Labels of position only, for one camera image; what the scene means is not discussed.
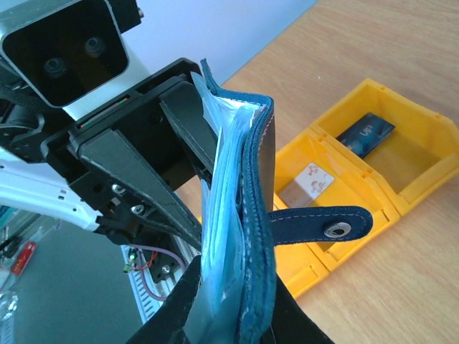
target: wood grain surface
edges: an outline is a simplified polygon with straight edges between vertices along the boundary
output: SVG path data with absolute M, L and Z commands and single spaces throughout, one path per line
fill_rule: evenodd
M 459 125 L 459 1 L 319 0 L 225 87 L 275 99 L 279 149 L 366 77 Z M 459 343 L 459 178 L 298 303 L 336 344 Z

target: plastic bag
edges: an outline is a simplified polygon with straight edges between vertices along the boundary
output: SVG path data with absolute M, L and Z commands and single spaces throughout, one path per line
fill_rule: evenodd
M 234 343 L 245 270 L 237 201 L 242 146 L 259 106 L 215 97 L 191 75 L 219 140 L 210 191 L 202 183 L 202 284 L 184 331 L 191 344 Z

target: red wire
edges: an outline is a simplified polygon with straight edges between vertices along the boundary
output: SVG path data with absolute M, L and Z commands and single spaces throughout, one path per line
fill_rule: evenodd
M 147 263 L 145 263 L 142 267 L 134 267 L 133 270 L 138 271 L 138 270 L 148 269 L 153 264 L 153 260 L 155 260 L 157 255 L 158 255 L 158 252 L 152 253 L 150 260 L 148 260 Z

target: card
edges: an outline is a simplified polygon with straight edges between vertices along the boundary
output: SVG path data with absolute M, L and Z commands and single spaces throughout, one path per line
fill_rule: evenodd
M 35 252 L 36 248 L 36 242 L 26 242 L 24 248 L 22 249 L 21 253 L 19 253 L 17 260 L 11 268 L 11 272 L 13 274 L 15 274 L 16 276 L 20 276 L 22 274 L 27 264 L 29 264 L 29 260 L 30 258 L 32 258 L 32 255 Z
M 329 186 L 334 177 L 315 163 L 310 163 L 288 184 L 280 193 L 279 197 L 290 208 L 310 206 Z
M 391 123 L 367 113 L 336 139 L 360 158 L 365 158 L 395 129 Z

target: yellow storage bin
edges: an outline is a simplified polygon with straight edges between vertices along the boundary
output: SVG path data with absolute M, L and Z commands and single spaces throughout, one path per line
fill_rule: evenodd
M 274 194 L 273 210 L 279 210 L 277 204 L 281 202 L 278 195 Z M 293 297 L 300 296 L 329 274 L 307 244 L 277 246 L 274 252 L 278 275 Z
M 362 160 L 335 137 L 367 113 L 384 118 L 395 129 Z M 365 80 L 276 154 L 278 209 L 288 208 L 279 195 L 311 164 L 333 177 L 333 182 L 309 206 L 362 206 L 374 217 L 374 227 L 363 239 L 300 244 L 332 271 L 459 172 L 459 130 L 440 114 Z M 299 296 L 313 284 L 308 278 L 303 284 L 298 278 L 289 284 L 289 269 L 300 276 L 299 265 L 308 272 L 312 259 L 302 263 L 296 254 L 278 249 L 276 259 L 278 274 Z

